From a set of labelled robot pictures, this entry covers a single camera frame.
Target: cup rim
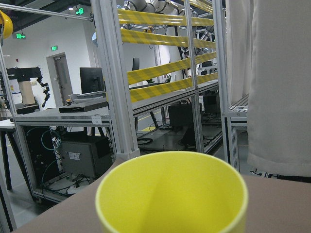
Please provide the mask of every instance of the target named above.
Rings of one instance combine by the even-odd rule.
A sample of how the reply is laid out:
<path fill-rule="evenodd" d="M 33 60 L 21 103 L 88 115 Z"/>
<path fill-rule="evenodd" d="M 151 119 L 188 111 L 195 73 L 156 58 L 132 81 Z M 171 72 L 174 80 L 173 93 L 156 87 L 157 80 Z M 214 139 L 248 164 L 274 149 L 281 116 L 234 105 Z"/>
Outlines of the cup rim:
<path fill-rule="evenodd" d="M 118 233 L 118 231 L 113 228 L 110 223 L 107 221 L 107 219 L 104 217 L 104 214 L 100 208 L 100 193 L 101 193 L 101 190 L 102 190 L 102 187 L 105 183 L 105 181 L 107 179 L 109 179 L 109 177 L 114 173 L 116 172 L 117 170 L 119 169 L 122 169 L 122 166 L 125 166 L 126 164 L 128 163 L 131 163 L 132 161 L 134 160 L 137 160 L 137 159 L 142 159 L 142 158 L 145 158 L 145 157 L 148 157 L 148 156 L 155 156 L 155 155 L 158 155 L 158 154 L 165 154 L 165 153 L 171 153 L 172 151 L 162 151 L 162 152 L 156 152 L 156 153 L 151 153 L 151 154 L 146 154 L 146 155 L 143 155 L 143 156 L 139 156 L 139 157 L 136 157 L 136 158 L 133 158 L 133 159 L 130 159 L 130 160 L 127 160 L 125 161 L 124 163 L 116 166 L 115 168 L 113 168 L 104 178 L 103 180 L 101 181 L 100 185 L 98 186 L 97 188 L 97 191 L 96 191 L 96 196 L 95 196 L 95 207 L 96 207 L 96 212 L 97 212 L 97 216 L 99 217 L 100 221 L 101 221 L 101 224 L 105 225 L 106 228 L 108 228 L 109 231 L 111 231 L 112 233 Z M 229 225 L 227 225 L 225 228 L 223 228 L 219 233 L 227 233 L 227 232 L 230 232 L 232 229 L 234 229 L 235 226 L 237 226 L 237 223 L 241 221 L 241 219 L 244 217 L 244 215 L 246 214 L 246 210 L 247 210 L 247 206 L 248 206 L 248 199 L 249 199 L 249 196 L 248 196 L 248 190 L 247 190 L 247 186 L 246 186 L 246 183 L 242 177 L 242 175 L 234 168 L 232 167 L 230 164 L 228 164 L 227 162 L 219 159 L 219 158 L 216 158 L 212 155 L 209 155 L 209 154 L 203 154 L 203 153 L 199 153 L 199 152 L 193 152 L 193 151 L 173 151 L 174 153 L 189 153 L 189 154 L 196 154 L 196 155 L 200 155 L 200 156 L 206 156 L 206 157 L 209 157 L 210 159 L 214 159 L 220 163 L 222 163 L 223 165 L 227 166 L 233 173 L 235 173 L 236 177 L 238 178 L 238 180 L 241 182 L 241 185 L 242 185 L 242 191 L 243 191 L 243 195 L 244 195 L 244 198 L 242 200 L 242 205 L 239 209 L 239 212 L 238 214 L 235 216 L 235 218 L 229 223 Z"/>

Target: yellow cup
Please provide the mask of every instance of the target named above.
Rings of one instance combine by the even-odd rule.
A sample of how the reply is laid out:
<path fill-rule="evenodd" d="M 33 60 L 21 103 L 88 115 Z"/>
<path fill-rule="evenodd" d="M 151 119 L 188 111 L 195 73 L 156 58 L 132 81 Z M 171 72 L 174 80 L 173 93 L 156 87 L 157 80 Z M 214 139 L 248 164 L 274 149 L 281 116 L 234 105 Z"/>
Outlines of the yellow cup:
<path fill-rule="evenodd" d="M 105 233 L 242 233 L 248 193 L 241 175 L 224 161 L 169 151 L 113 169 L 95 204 Z"/>

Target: wall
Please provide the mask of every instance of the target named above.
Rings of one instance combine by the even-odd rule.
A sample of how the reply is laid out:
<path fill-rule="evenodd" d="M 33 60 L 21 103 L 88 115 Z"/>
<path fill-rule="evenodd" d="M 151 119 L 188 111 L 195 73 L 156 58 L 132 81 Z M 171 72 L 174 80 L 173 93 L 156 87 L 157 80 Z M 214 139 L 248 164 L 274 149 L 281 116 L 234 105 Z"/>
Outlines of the wall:
<path fill-rule="evenodd" d="M 74 93 L 81 92 L 79 67 L 95 66 L 94 59 L 92 64 L 86 46 L 85 27 L 94 29 L 92 22 L 65 19 L 61 17 L 50 17 L 44 21 L 36 23 L 23 30 L 26 34 L 25 40 L 6 39 L 2 47 L 3 53 L 10 57 L 5 57 L 7 68 L 11 67 L 40 67 L 43 82 L 50 85 L 51 97 L 46 107 L 55 107 L 51 79 L 47 66 L 47 57 L 65 53 L 72 90 Z M 58 45 L 58 50 L 51 51 L 51 46 Z M 39 84 L 33 86 L 34 96 L 42 104 L 45 95 Z"/>

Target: gray electrical box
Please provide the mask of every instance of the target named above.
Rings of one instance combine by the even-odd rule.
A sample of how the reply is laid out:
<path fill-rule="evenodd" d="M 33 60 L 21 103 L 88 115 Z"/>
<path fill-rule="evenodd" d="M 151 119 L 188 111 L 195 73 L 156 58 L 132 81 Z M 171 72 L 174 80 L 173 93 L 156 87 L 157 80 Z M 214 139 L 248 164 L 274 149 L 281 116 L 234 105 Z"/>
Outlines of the gray electrical box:
<path fill-rule="evenodd" d="M 59 147 L 65 172 L 99 177 L 112 165 L 107 137 L 68 136 Z"/>

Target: yellow striped tape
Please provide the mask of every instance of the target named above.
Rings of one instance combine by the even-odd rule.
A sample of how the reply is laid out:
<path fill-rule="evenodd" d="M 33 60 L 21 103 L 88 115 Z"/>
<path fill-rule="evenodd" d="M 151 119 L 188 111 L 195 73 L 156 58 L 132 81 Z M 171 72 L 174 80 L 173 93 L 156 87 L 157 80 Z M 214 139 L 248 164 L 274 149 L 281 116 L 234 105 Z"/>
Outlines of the yellow striped tape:
<path fill-rule="evenodd" d="M 197 76 L 198 84 L 202 84 L 208 81 L 212 81 L 218 79 L 218 73 L 212 73 L 212 74 L 206 74 L 206 75 L 200 75 Z"/>
<path fill-rule="evenodd" d="M 175 25 L 175 26 L 186 26 L 187 21 L 185 16 L 172 16 L 155 13 L 146 13 L 129 10 L 118 10 L 119 22 L 134 23 L 134 24 L 148 24 L 148 25 Z M 192 18 L 193 26 L 212 26 L 214 21 L 207 18 Z"/>
<path fill-rule="evenodd" d="M 185 36 L 159 35 L 153 33 L 142 33 L 127 29 L 121 29 L 122 41 L 135 44 L 153 44 L 169 46 L 188 46 L 188 38 Z M 193 39 L 196 48 L 216 48 L 215 42 Z"/>
<path fill-rule="evenodd" d="M 213 13 L 213 6 L 207 0 L 190 0 L 190 5 L 200 8 L 206 12 Z"/>
<path fill-rule="evenodd" d="M 195 63 L 199 64 L 216 57 L 216 52 L 211 52 L 199 56 L 195 56 Z M 190 59 L 186 58 L 177 62 L 168 63 L 161 66 L 150 67 L 145 69 L 133 70 L 127 72 L 129 85 L 139 83 L 144 80 L 152 79 L 164 74 L 168 74 L 181 69 L 190 67 Z"/>
<path fill-rule="evenodd" d="M 207 81 L 215 80 L 218 78 L 217 73 L 198 76 L 198 84 L 205 83 Z M 164 83 L 156 86 L 143 87 L 139 89 L 130 90 L 131 101 L 137 102 L 148 98 L 164 95 L 173 91 L 186 89 L 192 86 L 192 79 L 186 78 L 172 83 Z"/>

